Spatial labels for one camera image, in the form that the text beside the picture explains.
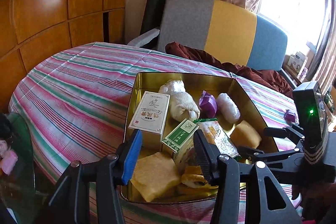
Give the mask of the white cardboard box on shelf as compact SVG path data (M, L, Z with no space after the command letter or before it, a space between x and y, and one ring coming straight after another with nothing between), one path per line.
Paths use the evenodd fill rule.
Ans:
M296 52L296 54L290 55L287 65L295 72L297 72L298 75L300 75L306 65L306 62L307 56L304 55L302 52L298 51Z

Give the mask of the rice cracker pack in tin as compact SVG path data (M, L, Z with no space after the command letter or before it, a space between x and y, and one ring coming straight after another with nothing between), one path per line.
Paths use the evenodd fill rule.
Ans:
M194 120L194 123L202 130L207 141L211 144L215 144L221 153L227 154L232 158L239 156L236 147L232 141L230 141L216 118L197 119Z

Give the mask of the dark red blanket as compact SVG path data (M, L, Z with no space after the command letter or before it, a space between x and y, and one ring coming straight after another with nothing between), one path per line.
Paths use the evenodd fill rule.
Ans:
M197 50L183 46L177 42L169 43L165 46L165 52L170 55L182 57L193 61L211 65L215 68L234 73L248 80L261 84L275 90L289 98L293 98L293 88L286 81L284 76L274 70L256 70L244 65L221 63L218 59L204 50Z

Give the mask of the yellow knitted toy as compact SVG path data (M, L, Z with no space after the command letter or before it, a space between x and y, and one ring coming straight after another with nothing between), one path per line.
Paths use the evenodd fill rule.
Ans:
M202 169L197 166L186 166L181 183L177 186L180 196L212 196L217 194L218 186L211 186L205 179Z

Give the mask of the purple snack packet in tin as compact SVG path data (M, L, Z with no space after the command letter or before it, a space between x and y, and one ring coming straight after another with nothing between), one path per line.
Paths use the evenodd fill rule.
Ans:
M205 118L214 118L218 110L215 97L205 90L199 98L199 107L201 109L202 117Z

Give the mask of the white rolled towel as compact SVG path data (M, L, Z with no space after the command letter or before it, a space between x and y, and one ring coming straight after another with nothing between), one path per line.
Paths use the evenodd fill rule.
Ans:
M200 117L200 110L193 97L186 91L182 80L169 80L159 88L159 93L169 94L169 112L173 119L182 122Z

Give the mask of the gold tin box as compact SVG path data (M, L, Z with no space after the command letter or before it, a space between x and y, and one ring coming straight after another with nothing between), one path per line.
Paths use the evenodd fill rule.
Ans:
M133 129L129 128L131 119L136 111L136 108L141 101L141 98L145 91L148 92L158 92L161 85L165 84L168 80L182 80L185 84L186 91L193 97L194 101L198 103L201 97L202 91L207 91L213 96L217 97L221 93L227 93L232 100L238 106L241 113L241 121L247 121L259 134L261 137L261 143L258 149L263 150L265 153L278 152L276 142L273 137L265 136L263 131L266 127L265 119L261 116L258 111L256 104L252 101L252 96L248 95L247 88L243 87L239 81L229 77L220 77L212 75L201 75L195 73L160 73L160 72L141 72L136 75L133 89L130 96L130 101L128 105L126 124L124 130L124 140L128 140L133 132ZM231 133L234 129L233 124L229 124L221 113L216 115L218 121L225 132ZM168 135L179 123L171 118L170 114L167 114L165 129L162 136ZM162 151L162 144L160 149L148 149L145 147L147 139L151 135L146 135L143 133L143 147L139 154L138 159L142 157L150 156L156 152ZM178 204L178 203L191 203L200 202L205 200L214 199L217 193L211 196L198 195L198 196L179 196L175 191L174 196L169 198L159 198L152 202L151 204ZM127 186L121 187L121 196L124 200L134 203L144 203L146 202L137 189L131 184L131 181Z

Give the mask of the black rolled mat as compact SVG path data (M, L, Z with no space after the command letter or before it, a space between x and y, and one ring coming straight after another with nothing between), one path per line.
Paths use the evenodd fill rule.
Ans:
M161 25L163 10L166 0L147 0L140 34L144 34L149 30L158 28Z

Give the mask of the yellow sponge cake front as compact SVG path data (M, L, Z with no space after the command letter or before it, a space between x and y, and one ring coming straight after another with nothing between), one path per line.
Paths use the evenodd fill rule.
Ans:
M157 152L137 161L130 182L146 202L151 202L179 185L181 175L170 155Z

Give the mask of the striped tablecloth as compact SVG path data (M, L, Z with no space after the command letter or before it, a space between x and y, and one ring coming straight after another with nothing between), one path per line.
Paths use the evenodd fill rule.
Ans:
M139 72L198 73L236 79L268 126L283 127L292 99L240 76L181 57L95 42L42 61L15 88L10 112L28 125L37 166L56 183L72 160L92 162L123 140L126 112ZM214 200L177 205L122 201L126 223L209 223Z

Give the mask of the green white small box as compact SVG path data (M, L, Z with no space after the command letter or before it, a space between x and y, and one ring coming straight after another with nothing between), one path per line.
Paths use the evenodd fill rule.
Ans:
M162 151L170 154L173 161L179 162L183 155L194 146L193 134L198 129L199 126L197 124L188 119L184 119L162 139Z

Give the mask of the purple snack packet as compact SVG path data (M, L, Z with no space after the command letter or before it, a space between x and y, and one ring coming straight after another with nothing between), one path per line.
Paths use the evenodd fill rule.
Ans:
M214 118L218 110L215 97L205 90L199 98L199 107L201 109L202 117L205 118Z
M296 116L295 112L292 112L291 110L286 110L285 114L284 114L284 119L288 123L295 123L296 120L297 120L297 116Z

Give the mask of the white tea box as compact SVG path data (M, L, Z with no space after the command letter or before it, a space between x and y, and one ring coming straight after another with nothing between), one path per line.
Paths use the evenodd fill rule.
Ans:
M144 92L128 125L133 130L141 130L143 147L161 149L169 101L169 94Z

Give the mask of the white wrapped bun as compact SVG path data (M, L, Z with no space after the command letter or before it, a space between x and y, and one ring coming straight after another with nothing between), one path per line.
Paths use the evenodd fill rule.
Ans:
M227 93L218 95L217 105L218 109L229 123L234 124L240 119L240 111Z

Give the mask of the grey yellow blue sofa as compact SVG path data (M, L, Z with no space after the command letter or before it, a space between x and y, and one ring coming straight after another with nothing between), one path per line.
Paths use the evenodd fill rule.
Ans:
M220 0L165 0L159 27L129 45L144 47L157 39L154 49L177 42L204 50L221 62L280 73L292 88L294 82L282 68L288 38L271 21Z

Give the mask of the yellow sponge cake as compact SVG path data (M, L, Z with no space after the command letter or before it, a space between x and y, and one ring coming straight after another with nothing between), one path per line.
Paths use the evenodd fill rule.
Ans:
M230 139L236 147L257 148L261 142L259 133L246 121L241 121L235 126Z
M181 175L170 155L157 152L137 161L130 182L146 202L151 202L179 185Z

